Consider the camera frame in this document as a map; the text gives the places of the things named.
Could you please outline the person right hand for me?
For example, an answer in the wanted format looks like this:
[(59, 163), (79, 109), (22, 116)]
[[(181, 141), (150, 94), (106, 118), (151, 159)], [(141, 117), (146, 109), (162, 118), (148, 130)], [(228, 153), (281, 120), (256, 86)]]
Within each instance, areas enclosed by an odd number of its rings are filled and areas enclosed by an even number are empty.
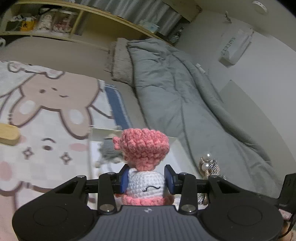
[(281, 213), (283, 217), (283, 227), (280, 233), (280, 236), (277, 240), (279, 241), (294, 241), (295, 240), (295, 230), (293, 229), (292, 222), (290, 221), (290, 218), (292, 217), (292, 214), (288, 211), (279, 209), (279, 212)]

